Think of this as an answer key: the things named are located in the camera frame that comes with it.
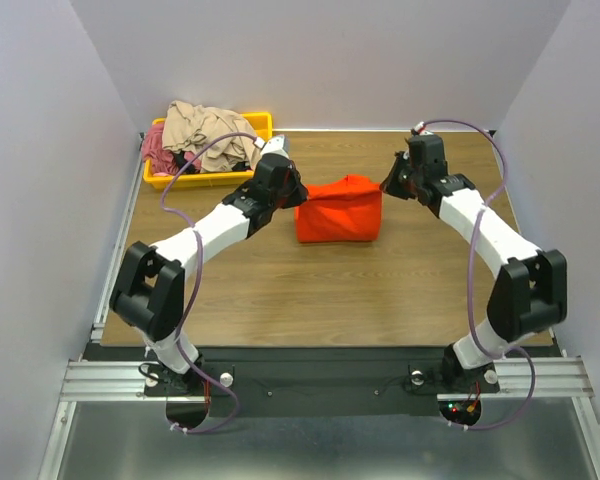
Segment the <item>orange t shirt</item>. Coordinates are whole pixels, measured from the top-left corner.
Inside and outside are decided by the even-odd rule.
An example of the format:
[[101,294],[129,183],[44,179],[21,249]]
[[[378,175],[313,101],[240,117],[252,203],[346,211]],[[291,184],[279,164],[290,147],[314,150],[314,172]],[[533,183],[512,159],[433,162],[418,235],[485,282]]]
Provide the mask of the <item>orange t shirt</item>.
[[372,242],[382,224],[380,185],[347,175],[323,185],[308,185],[307,200],[295,209],[299,243]]

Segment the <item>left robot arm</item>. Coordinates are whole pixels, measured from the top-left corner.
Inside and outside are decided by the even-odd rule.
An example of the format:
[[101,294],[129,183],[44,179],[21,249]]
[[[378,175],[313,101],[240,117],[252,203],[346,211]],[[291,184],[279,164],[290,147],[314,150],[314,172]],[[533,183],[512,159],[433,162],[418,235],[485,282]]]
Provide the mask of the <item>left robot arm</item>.
[[304,203],[308,191],[294,162],[266,153],[253,176],[197,222],[179,233],[126,250],[109,299],[109,309],[139,331],[159,363],[181,381],[186,392],[210,379],[199,369],[200,354],[183,332],[193,301],[185,287],[200,288],[204,264],[268,225],[279,209]]

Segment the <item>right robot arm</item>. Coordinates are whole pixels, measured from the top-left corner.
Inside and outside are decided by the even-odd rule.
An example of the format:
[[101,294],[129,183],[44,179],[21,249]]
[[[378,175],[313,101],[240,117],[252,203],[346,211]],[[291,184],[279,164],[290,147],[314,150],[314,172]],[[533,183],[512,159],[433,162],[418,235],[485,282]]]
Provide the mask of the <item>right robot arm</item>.
[[395,155],[381,184],[383,193],[416,200],[467,241],[469,258],[481,258],[494,278],[482,322],[469,321],[469,332],[446,347],[442,381],[456,386],[521,341],[563,322],[567,316],[567,260],[526,240],[490,208],[475,185],[451,174],[443,140],[415,130],[407,148]]

